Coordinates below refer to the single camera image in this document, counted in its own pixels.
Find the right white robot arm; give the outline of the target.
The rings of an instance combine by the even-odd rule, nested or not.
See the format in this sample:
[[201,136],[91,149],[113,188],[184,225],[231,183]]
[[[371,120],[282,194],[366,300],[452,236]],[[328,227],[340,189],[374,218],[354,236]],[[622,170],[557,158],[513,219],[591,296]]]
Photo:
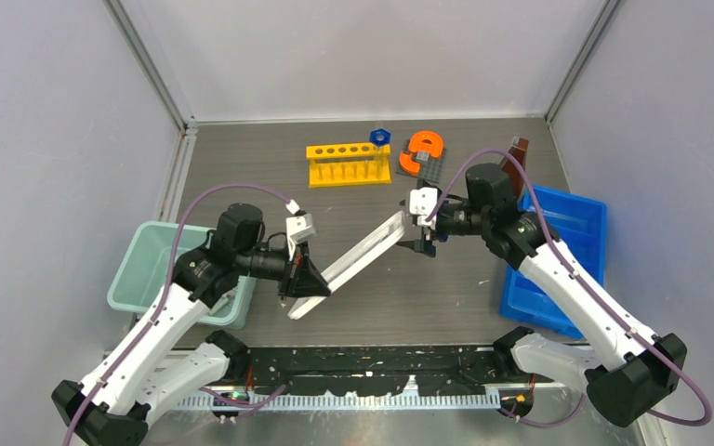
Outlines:
[[627,313],[552,226],[520,208],[499,165],[473,165],[465,180],[464,198],[418,181],[401,204],[421,236],[405,247],[434,256],[434,244],[450,236],[480,237],[492,254],[544,292],[590,345],[575,348],[516,328],[494,343],[496,374],[510,382],[526,373],[559,381],[620,427],[673,393],[687,356],[683,341],[675,334],[660,336]]

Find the thin glass rod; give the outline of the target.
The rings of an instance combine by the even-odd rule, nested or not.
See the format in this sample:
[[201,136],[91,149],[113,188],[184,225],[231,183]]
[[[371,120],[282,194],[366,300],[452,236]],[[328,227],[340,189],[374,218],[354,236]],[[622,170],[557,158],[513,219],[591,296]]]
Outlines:
[[381,180],[384,179],[384,169],[385,164],[388,161],[388,154],[386,153],[386,146],[376,146],[377,150],[377,177]]

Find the blue hexagonal nut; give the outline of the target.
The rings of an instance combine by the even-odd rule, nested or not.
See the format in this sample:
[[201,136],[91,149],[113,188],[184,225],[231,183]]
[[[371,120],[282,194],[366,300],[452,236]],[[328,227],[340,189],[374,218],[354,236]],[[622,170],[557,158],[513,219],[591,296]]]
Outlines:
[[390,132],[384,128],[377,128],[375,130],[372,130],[369,135],[370,143],[377,147],[389,145],[390,139]]

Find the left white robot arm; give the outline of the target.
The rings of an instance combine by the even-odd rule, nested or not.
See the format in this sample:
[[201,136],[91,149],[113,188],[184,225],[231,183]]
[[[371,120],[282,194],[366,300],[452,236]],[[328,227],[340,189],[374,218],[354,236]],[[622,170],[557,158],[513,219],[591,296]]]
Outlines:
[[328,296],[327,281],[312,264],[307,240],[311,214],[296,210],[286,220],[286,243],[262,243],[263,214],[236,203],[195,248],[171,252],[171,270],[159,295],[112,353],[79,381],[63,380],[51,399],[67,426],[63,443],[78,436],[88,445],[138,445],[149,427],[199,387],[221,380],[240,383],[248,348],[217,330],[180,365],[161,373],[159,362],[241,277],[275,281],[282,297]]

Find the white plastic lid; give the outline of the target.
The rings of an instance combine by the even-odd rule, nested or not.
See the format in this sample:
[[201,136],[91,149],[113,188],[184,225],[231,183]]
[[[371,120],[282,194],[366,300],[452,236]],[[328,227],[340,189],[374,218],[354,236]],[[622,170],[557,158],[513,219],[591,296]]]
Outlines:
[[331,295],[391,249],[404,233],[404,212],[398,211],[322,271],[329,283]]

